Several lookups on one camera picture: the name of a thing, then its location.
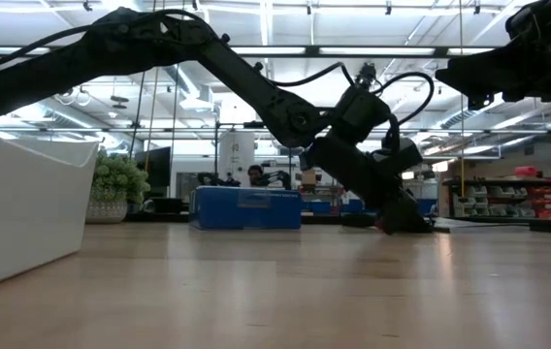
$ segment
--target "green plant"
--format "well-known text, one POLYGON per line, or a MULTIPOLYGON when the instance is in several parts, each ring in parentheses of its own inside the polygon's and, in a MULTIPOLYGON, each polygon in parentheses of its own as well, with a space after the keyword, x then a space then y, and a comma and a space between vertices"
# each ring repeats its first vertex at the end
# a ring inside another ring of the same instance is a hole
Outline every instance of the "green plant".
POLYGON ((138 169, 137 163, 127 156, 107 155, 100 151, 92 178, 90 198, 96 201, 123 201, 141 204, 144 192, 150 190, 146 183, 148 174, 138 169))

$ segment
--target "person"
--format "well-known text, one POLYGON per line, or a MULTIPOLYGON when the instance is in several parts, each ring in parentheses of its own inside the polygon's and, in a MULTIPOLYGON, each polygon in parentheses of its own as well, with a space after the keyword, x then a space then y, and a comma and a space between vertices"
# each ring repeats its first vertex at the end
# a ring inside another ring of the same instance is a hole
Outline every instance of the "person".
POLYGON ((247 169, 247 176, 249 176, 249 185, 251 186, 266 186, 262 181, 263 168, 259 165, 252 165, 247 169))

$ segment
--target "white cylinder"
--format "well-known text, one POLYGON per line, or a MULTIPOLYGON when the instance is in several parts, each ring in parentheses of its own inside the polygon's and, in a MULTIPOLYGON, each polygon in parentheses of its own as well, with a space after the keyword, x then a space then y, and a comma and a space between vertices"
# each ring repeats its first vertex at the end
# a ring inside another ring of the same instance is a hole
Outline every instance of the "white cylinder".
POLYGON ((242 187, 249 186, 247 169, 254 165, 254 133, 229 131, 219 139, 219 177, 232 174, 242 187))

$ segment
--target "plant pot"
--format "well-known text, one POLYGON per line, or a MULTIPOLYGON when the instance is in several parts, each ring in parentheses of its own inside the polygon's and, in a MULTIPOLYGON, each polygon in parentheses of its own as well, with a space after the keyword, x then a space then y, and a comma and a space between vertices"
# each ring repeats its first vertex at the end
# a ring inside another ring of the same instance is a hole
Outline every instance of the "plant pot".
POLYGON ((127 201, 101 202, 90 199, 85 214, 86 224, 120 223, 127 215, 127 201))

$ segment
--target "potted plant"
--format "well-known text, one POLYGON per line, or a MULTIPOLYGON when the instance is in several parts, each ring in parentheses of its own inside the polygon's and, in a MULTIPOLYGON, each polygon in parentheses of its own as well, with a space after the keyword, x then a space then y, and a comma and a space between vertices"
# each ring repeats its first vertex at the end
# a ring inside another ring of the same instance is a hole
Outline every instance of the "potted plant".
POLYGON ((148 174, 127 156, 99 152, 92 178, 86 223, 119 223, 127 214, 127 204, 141 205, 148 174))

